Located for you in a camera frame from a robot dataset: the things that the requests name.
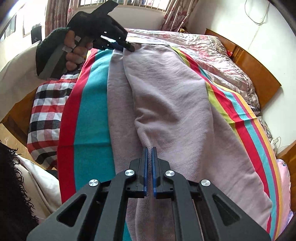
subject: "colorful striped blanket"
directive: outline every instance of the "colorful striped blanket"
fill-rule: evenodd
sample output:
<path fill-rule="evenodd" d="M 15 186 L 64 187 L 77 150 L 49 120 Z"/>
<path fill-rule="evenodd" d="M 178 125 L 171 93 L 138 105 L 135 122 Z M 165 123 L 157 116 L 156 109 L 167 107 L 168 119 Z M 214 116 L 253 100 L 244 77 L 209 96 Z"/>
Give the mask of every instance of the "colorful striped blanket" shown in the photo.
<path fill-rule="evenodd" d="M 177 48 L 174 50 L 206 81 L 210 103 L 246 149 L 264 191 L 273 203 L 267 231 L 275 239 L 279 235 L 282 214 L 281 179 L 267 136 L 239 94 L 211 82 L 189 55 Z M 107 76 L 111 55 L 111 50 L 91 51 L 65 104 L 57 151 L 62 202 L 90 179 L 104 182 L 115 175 L 107 118 Z M 125 229 L 124 240 L 130 239 Z"/>

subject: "wooden furniture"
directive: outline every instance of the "wooden furniture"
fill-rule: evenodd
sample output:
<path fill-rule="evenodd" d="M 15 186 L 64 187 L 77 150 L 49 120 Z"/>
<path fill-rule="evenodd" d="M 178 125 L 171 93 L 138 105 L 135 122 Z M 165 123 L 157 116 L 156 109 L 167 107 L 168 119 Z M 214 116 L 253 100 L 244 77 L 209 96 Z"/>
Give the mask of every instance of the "wooden furniture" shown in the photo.
<path fill-rule="evenodd" d="M 277 155 L 287 164 L 291 177 L 291 209 L 296 211 L 296 141 Z"/>
<path fill-rule="evenodd" d="M 205 35 L 218 37 L 226 50 L 232 53 L 231 60 L 249 76 L 255 87 L 260 108 L 264 108 L 281 87 L 278 80 L 264 65 L 240 46 L 209 29 L 206 30 Z"/>

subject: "black fuzzy fabric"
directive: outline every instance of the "black fuzzy fabric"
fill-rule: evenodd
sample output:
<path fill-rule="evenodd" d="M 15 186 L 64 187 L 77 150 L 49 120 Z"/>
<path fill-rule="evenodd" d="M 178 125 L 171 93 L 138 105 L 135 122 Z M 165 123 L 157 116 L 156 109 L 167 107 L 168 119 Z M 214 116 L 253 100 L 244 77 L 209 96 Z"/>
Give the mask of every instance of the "black fuzzy fabric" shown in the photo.
<path fill-rule="evenodd" d="M 37 46 L 36 50 L 36 69 L 37 75 L 39 76 L 44 69 L 48 59 L 50 58 L 53 51 L 61 43 L 64 43 L 69 28 L 57 28 L 53 30 L 42 42 Z"/>
<path fill-rule="evenodd" d="M 29 232 L 38 225 L 32 216 L 33 205 L 23 187 L 15 149 L 0 142 L 0 240 L 26 240 Z"/>

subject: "metal bolt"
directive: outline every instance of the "metal bolt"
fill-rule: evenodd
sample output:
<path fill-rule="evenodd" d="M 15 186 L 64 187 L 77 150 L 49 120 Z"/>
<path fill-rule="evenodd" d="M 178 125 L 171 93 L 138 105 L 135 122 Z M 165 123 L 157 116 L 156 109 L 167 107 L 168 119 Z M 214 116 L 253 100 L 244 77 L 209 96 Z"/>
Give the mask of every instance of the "metal bolt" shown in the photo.
<path fill-rule="evenodd" d="M 172 171 L 172 170 L 168 170 L 165 172 L 165 175 L 168 176 L 168 177 L 172 177 L 173 175 L 175 175 L 175 172 Z"/>
<path fill-rule="evenodd" d="M 91 179 L 90 181 L 89 181 L 89 185 L 91 186 L 91 187 L 95 187 L 95 186 L 97 186 L 99 184 L 99 181 L 97 180 L 97 179 Z"/>
<path fill-rule="evenodd" d="M 211 185 L 211 182 L 207 179 L 201 180 L 200 183 L 205 187 L 208 187 L 209 185 Z"/>
<path fill-rule="evenodd" d="M 128 169 L 128 170 L 125 171 L 124 174 L 127 175 L 127 176 L 132 176 L 132 175 L 135 174 L 135 171 L 134 170 L 131 170 L 131 169 Z"/>

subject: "black fringe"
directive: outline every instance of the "black fringe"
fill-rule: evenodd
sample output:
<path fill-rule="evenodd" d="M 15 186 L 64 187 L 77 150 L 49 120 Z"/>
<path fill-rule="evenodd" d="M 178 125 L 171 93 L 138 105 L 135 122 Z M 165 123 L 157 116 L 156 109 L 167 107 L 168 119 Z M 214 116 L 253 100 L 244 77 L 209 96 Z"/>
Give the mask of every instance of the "black fringe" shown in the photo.
<path fill-rule="evenodd" d="M 20 162 L 15 149 L 0 142 L 0 220 L 1 240 L 26 240 L 38 225 L 32 215 L 33 204 L 23 186 L 22 173 L 15 164 Z"/>

